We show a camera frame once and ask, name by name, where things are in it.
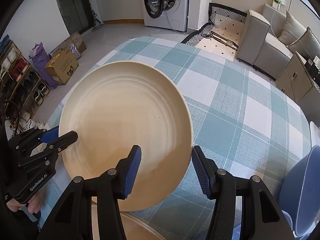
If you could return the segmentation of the white washing machine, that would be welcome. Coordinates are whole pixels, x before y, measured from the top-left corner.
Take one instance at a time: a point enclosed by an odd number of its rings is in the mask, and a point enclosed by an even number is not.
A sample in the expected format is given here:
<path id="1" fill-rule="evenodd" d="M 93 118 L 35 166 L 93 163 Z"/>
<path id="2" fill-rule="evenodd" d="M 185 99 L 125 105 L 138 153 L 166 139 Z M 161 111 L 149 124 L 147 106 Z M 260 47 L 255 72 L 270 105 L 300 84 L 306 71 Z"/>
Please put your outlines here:
<path id="1" fill-rule="evenodd" d="M 187 31 L 189 0 L 142 0 L 147 27 Z"/>

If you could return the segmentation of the left grey cushion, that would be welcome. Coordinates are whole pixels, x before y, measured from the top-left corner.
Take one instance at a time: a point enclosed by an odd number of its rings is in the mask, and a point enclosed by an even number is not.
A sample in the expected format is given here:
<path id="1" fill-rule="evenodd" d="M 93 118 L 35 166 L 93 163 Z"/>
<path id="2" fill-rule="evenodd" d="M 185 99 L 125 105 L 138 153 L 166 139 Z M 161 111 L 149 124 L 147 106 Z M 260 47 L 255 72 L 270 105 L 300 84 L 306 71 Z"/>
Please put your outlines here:
<path id="1" fill-rule="evenodd" d="M 286 22 L 278 40 L 287 46 L 298 40 L 305 32 L 306 28 L 287 11 Z"/>

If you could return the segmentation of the kitchen counter cabinets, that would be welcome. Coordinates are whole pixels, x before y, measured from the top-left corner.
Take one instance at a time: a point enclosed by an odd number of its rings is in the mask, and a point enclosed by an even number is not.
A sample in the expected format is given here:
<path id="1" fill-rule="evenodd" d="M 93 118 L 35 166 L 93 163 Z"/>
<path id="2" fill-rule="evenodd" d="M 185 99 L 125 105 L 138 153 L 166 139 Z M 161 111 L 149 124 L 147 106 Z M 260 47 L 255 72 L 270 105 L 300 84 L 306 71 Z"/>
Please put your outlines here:
<path id="1" fill-rule="evenodd" d="M 142 0 L 97 0 L 104 23 L 144 23 Z"/>

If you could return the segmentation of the patterned folded playpen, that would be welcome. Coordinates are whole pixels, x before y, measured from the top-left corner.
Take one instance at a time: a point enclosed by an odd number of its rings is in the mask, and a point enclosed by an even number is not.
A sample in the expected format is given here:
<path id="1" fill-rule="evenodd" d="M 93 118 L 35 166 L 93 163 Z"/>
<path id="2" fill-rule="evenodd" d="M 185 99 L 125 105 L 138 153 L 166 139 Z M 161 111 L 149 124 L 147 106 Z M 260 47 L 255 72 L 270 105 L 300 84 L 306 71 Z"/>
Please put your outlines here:
<path id="1" fill-rule="evenodd" d="M 218 3 L 209 3 L 208 22 L 189 34 L 183 44 L 235 61 L 247 14 Z"/>

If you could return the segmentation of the dark blue bowl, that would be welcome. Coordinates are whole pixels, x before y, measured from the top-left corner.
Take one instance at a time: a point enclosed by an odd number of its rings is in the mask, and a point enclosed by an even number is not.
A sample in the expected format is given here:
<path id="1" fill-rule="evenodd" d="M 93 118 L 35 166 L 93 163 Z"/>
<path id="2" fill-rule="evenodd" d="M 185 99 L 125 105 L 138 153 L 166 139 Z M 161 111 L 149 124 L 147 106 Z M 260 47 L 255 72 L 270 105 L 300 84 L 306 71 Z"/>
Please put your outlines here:
<path id="1" fill-rule="evenodd" d="M 307 233 L 319 214 L 319 146 L 315 145 L 287 174 L 278 204 L 292 218 L 293 231 Z"/>

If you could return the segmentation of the grey cushion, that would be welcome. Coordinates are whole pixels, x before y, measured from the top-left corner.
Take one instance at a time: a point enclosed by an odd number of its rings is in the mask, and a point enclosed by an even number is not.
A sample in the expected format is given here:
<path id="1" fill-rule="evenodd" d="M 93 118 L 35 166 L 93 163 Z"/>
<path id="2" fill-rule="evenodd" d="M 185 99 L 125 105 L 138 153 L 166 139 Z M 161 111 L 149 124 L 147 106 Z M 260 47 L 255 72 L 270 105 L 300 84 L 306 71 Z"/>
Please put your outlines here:
<path id="1" fill-rule="evenodd" d="M 298 52 L 302 57 L 314 59 L 320 56 L 320 44 L 311 29 L 307 27 L 306 32 L 287 48 L 292 53 Z"/>
<path id="2" fill-rule="evenodd" d="M 298 40 L 305 32 L 306 28 L 287 11 L 286 22 L 278 40 L 287 46 Z"/>

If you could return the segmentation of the right grey cushion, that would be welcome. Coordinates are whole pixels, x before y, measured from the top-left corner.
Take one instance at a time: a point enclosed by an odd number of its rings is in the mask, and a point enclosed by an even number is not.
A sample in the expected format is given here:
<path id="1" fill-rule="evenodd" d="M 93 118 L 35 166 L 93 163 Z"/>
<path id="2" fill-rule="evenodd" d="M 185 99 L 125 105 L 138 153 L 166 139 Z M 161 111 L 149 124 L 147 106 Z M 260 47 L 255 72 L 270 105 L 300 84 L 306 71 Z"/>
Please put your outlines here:
<path id="1" fill-rule="evenodd" d="M 292 53 L 298 52 L 302 57 L 314 59 L 320 56 L 320 44 L 311 29 L 307 27 L 306 32 L 287 48 Z"/>

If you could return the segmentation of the cream plate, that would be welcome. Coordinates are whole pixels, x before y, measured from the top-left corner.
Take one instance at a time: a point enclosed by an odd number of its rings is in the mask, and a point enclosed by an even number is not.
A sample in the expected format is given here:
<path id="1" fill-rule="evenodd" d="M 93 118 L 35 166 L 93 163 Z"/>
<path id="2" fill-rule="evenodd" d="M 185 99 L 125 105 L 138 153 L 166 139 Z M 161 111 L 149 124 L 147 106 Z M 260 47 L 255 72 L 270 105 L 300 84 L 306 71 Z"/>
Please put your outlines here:
<path id="1" fill-rule="evenodd" d="M 176 85 L 154 67 L 117 61 L 98 67 L 67 99 L 59 133 L 78 139 L 62 153 L 70 177 L 90 179 L 114 168 L 138 145 L 142 159 L 121 211 L 150 208 L 170 195 L 189 166 L 193 128 Z"/>
<path id="2" fill-rule="evenodd" d="M 92 197 L 92 233 L 93 239 L 100 239 L 99 229 L 98 229 L 98 213 L 97 213 L 97 198 Z M 136 217 L 129 215 L 127 213 L 121 212 L 121 220 L 123 223 L 126 239 L 146 239 L 146 240 L 165 240 L 165 238 L 160 235 L 156 230 L 142 221 L 138 220 Z"/>

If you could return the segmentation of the teal plaid tablecloth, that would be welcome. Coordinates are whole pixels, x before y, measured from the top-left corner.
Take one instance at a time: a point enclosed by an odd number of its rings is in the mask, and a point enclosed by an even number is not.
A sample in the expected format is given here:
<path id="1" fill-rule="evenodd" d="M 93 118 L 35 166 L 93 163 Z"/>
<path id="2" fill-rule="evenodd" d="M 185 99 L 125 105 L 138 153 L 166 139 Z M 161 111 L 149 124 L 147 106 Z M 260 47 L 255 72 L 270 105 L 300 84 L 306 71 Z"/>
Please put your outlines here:
<path id="1" fill-rule="evenodd" d="M 194 143 L 206 157 L 235 177 L 256 174 L 278 200 L 284 178 L 311 149 L 309 122 L 294 101 L 239 63 L 146 36 L 125 41 L 76 82 L 103 64 L 122 60 L 148 64 L 167 75 L 187 102 Z M 61 159 L 56 170 L 43 188 L 41 227 L 71 180 Z M 208 230 L 213 208 L 191 163 L 171 195 L 130 215 L 165 239 L 197 239 Z"/>

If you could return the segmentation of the beige side cabinet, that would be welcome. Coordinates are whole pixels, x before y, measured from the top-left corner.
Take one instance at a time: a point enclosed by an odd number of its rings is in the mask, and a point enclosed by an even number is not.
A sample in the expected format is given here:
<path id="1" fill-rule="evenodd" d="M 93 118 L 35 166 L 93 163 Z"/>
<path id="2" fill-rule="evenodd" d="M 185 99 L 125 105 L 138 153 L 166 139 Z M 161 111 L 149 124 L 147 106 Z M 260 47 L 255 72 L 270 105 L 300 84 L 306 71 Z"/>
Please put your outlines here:
<path id="1" fill-rule="evenodd" d="M 295 103 L 302 100 L 312 89 L 319 92 L 319 86 L 305 68 L 306 63 L 307 61 L 296 51 L 276 79 L 276 87 Z"/>

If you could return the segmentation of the cardboard box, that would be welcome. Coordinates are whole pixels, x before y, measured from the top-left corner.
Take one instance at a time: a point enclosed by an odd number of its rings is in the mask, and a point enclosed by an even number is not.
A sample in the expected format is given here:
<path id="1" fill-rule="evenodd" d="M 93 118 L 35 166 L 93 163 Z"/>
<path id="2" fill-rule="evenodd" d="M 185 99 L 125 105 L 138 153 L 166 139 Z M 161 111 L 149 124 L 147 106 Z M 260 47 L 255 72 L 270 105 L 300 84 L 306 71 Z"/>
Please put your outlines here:
<path id="1" fill-rule="evenodd" d="M 66 85 L 79 63 L 69 48 L 59 49 L 49 60 L 44 70 L 57 85 Z"/>

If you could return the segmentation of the grey sofa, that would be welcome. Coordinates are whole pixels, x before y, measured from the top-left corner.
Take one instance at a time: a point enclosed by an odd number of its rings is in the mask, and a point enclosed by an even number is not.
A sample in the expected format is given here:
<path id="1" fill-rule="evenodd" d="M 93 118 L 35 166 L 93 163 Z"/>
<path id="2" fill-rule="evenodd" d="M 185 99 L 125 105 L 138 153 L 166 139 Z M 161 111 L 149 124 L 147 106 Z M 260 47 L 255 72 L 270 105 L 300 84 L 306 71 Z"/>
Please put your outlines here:
<path id="1" fill-rule="evenodd" d="M 294 54 L 278 40 L 285 22 L 286 13 L 270 5 L 265 4 L 262 13 L 250 9 L 241 34 L 237 58 L 277 79 Z"/>

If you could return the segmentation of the shoe rack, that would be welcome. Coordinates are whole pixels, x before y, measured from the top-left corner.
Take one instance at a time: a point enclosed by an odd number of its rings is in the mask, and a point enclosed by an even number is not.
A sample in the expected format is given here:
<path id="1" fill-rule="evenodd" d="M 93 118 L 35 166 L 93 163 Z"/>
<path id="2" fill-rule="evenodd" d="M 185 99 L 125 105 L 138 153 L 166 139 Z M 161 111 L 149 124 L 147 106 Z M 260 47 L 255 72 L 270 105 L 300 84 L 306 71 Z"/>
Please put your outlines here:
<path id="1" fill-rule="evenodd" d="M 27 129 L 50 87 L 6 35 L 1 40 L 1 114 L 18 131 Z"/>

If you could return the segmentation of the purple bag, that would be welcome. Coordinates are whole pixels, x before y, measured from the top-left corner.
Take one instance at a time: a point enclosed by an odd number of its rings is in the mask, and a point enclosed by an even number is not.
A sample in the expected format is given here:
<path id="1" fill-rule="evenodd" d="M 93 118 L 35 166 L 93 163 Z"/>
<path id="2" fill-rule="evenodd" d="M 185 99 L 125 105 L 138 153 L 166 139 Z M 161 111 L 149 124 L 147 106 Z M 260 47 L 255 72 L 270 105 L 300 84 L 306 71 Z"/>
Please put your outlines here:
<path id="1" fill-rule="evenodd" d="M 42 42 L 40 42 L 39 44 L 35 44 L 34 48 L 29 50 L 29 59 L 31 59 L 36 71 L 40 74 L 44 81 L 46 81 L 49 87 L 51 89 L 56 89 L 57 83 L 45 70 L 45 67 L 49 62 L 50 58 L 46 53 Z"/>

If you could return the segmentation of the black tray box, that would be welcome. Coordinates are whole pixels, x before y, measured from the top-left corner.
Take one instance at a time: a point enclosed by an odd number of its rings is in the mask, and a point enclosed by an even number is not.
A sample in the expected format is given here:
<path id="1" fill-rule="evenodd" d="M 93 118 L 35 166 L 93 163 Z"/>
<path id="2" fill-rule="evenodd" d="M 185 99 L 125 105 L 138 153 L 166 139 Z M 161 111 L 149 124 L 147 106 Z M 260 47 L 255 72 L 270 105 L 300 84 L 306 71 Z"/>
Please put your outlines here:
<path id="1" fill-rule="evenodd" d="M 305 68 L 312 79 L 315 80 L 319 76 L 319 68 L 312 61 L 312 59 L 310 58 L 306 59 Z"/>

